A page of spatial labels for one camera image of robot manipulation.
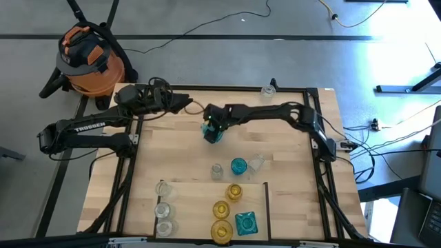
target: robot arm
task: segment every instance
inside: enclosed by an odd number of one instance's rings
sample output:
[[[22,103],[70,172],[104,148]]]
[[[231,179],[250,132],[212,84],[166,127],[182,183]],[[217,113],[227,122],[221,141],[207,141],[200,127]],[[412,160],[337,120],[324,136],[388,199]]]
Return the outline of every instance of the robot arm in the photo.
[[[60,120],[48,125],[38,135],[40,150],[44,154],[56,154],[67,148],[110,148],[119,157],[133,153],[133,138],[126,133],[111,136],[75,135],[100,127],[125,127],[134,115],[171,112],[176,114],[193,99],[188,94],[176,94],[167,90],[167,85],[155,81],[153,85],[128,85],[114,97],[117,106],[100,114],[91,114],[78,119]]]
[[[317,143],[320,158],[328,162],[336,160],[336,142],[325,136],[318,124],[317,112],[295,102],[261,107],[227,104],[224,108],[209,104],[204,111],[204,120],[208,121],[204,139],[215,143],[228,127],[252,120],[266,119],[281,119],[288,122],[294,129],[308,132]]]

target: vacuum hose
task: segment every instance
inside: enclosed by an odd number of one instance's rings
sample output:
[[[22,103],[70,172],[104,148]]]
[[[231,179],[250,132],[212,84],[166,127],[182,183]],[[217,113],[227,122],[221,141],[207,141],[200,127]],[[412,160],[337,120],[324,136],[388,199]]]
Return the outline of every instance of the vacuum hose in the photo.
[[[45,99],[54,92],[56,92],[57,89],[59,89],[66,83],[69,83],[69,79],[64,75],[61,75],[61,72],[58,68],[55,68],[52,75],[50,75],[48,82],[46,83],[46,85],[44,85],[43,89],[40,91],[39,96]]]

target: small glass container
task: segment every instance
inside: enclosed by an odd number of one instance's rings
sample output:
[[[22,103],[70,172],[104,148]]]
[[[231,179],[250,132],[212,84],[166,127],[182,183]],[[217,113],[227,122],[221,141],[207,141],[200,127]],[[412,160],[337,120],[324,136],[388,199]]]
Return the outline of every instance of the small glass container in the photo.
[[[253,211],[247,213],[236,214],[236,228],[239,236],[248,234],[257,234],[256,215]]]
[[[220,180],[223,177],[223,169],[222,166],[219,164],[215,164],[212,166],[212,179],[213,180]]]
[[[233,183],[225,190],[225,197],[232,202],[239,201],[242,198],[242,187]]]
[[[276,93],[276,88],[273,85],[263,86],[260,90],[260,94],[265,98],[271,98]]]
[[[171,185],[162,180],[156,184],[154,191],[158,196],[166,197],[170,195],[170,193],[172,192],[172,188],[173,187]]]
[[[235,158],[232,161],[232,171],[234,175],[242,175],[247,170],[247,162],[243,158]]]
[[[253,158],[248,161],[248,166],[253,172],[257,172],[264,162],[265,159],[263,158],[262,154],[255,154]]]
[[[219,220],[225,219],[229,216],[229,205],[224,200],[214,203],[213,214]]]
[[[156,234],[160,237],[168,237],[178,231],[178,223],[174,220],[162,219],[156,224]]]
[[[173,207],[168,203],[158,203],[154,208],[154,215],[158,218],[173,218]]]
[[[217,220],[212,225],[212,238],[220,245],[227,244],[233,237],[233,227],[226,220]]]

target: clear glass cup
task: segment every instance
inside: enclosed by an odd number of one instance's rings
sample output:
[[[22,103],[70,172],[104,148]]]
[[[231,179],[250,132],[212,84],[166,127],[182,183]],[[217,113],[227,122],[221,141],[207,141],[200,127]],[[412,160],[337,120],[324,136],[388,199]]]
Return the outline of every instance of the clear glass cup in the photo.
[[[167,197],[172,192],[173,187],[166,183],[165,181],[160,181],[156,184],[154,191],[158,196]]]
[[[223,177],[223,169],[222,166],[219,164],[215,164],[212,166],[212,179],[213,180],[220,180]]]
[[[162,219],[156,224],[156,234],[160,237],[168,237],[178,231],[178,223],[175,220]]]
[[[271,98],[276,93],[276,88],[273,85],[263,86],[260,94],[264,97]]]
[[[248,161],[248,166],[253,172],[257,172],[265,162],[262,154],[254,154],[254,156]]]
[[[158,218],[173,218],[174,208],[168,203],[158,203],[154,208],[154,215]]]

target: concrete floor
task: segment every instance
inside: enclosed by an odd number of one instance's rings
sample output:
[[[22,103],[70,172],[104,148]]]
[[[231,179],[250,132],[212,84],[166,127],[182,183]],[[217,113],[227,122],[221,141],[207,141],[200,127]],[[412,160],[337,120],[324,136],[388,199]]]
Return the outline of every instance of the concrete floor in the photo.
[[[79,1],[90,21],[107,19],[112,1]],[[345,23],[355,23],[375,10],[378,3],[328,0]],[[0,0],[0,34],[58,34],[74,23],[66,2]],[[140,82],[161,76],[171,84],[264,85],[275,77],[280,86],[336,89],[345,126],[364,125],[379,118],[393,125],[440,99],[439,95],[376,94],[378,84],[412,84],[429,72],[434,60],[425,43],[441,59],[433,33],[439,21],[426,1],[407,5],[387,3],[368,22],[352,28],[330,23],[318,1],[269,0],[273,10],[262,19],[241,15],[205,26],[194,34],[302,34],[371,35],[380,41],[174,41],[142,55],[128,52]],[[195,25],[242,10],[266,13],[264,1],[253,0],[127,0],[116,13],[115,34],[180,34]],[[146,50],[164,41],[121,41],[124,48]],[[79,102],[74,92],[38,97],[54,67],[57,41],[0,40],[0,145],[27,157],[23,162],[0,160],[0,240],[34,235],[56,162],[38,149],[36,135],[49,123],[71,118]],[[86,114],[97,112],[89,104]],[[434,108],[403,126],[371,134],[368,144],[383,143],[430,125]],[[381,151],[417,146],[424,134]],[[84,153],[78,149],[76,154]],[[406,178],[419,173],[421,154],[387,157]],[[48,235],[74,234],[88,186],[93,155],[70,162]],[[360,188],[398,178],[382,159],[376,159],[373,178]],[[363,156],[353,160],[356,169],[370,166]]]

